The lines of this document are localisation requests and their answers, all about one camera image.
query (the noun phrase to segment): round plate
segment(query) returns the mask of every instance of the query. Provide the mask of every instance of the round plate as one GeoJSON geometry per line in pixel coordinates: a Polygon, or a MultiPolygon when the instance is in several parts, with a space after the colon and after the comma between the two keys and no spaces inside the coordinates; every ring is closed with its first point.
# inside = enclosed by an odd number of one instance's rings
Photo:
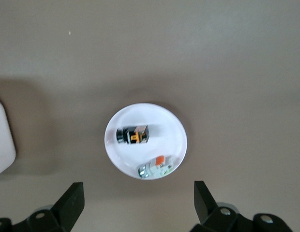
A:
{"type": "Polygon", "coordinates": [[[187,136],[179,119],[167,109],[150,103],[129,105],[118,111],[105,131],[105,148],[110,160],[123,173],[145,180],[162,178],[179,167],[187,150],[187,136]],[[145,144],[118,143],[117,129],[148,125],[149,140],[145,144]],[[138,168],[158,156],[172,157],[169,173],[141,178],[138,168]]]}

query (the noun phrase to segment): white object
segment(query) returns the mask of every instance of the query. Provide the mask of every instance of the white object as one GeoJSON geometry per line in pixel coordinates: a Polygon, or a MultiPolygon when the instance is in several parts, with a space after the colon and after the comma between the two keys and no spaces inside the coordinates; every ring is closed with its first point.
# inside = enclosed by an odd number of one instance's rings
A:
{"type": "Polygon", "coordinates": [[[0,103],[0,173],[15,160],[15,145],[4,107],[0,103]]]}
{"type": "MultiPolygon", "coordinates": [[[[170,173],[177,169],[187,150],[187,136],[179,119],[170,111],[155,104],[138,103],[121,109],[111,118],[105,131],[105,148],[110,160],[120,171],[141,179],[138,168],[158,156],[171,156],[174,167],[170,173]],[[146,144],[117,142],[118,128],[140,125],[148,125],[149,128],[146,144]]],[[[143,179],[153,180],[164,176],[143,179]]]]}

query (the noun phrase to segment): beige surface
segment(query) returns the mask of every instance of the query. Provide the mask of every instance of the beige surface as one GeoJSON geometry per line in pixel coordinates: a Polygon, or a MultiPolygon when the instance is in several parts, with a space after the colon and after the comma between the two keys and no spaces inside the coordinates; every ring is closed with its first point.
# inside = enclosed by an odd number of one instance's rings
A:
{"type": "Polygon", "coordinates": [[[300,1],[0,0],[0,99],[18,157],[0,175],[17,223],[83,181],[77,231],[189,231],[193,181],[300,232],[300,1]],[[188,135],[156,181],[123,175],[104,131],[152,102],[188,135]]]}

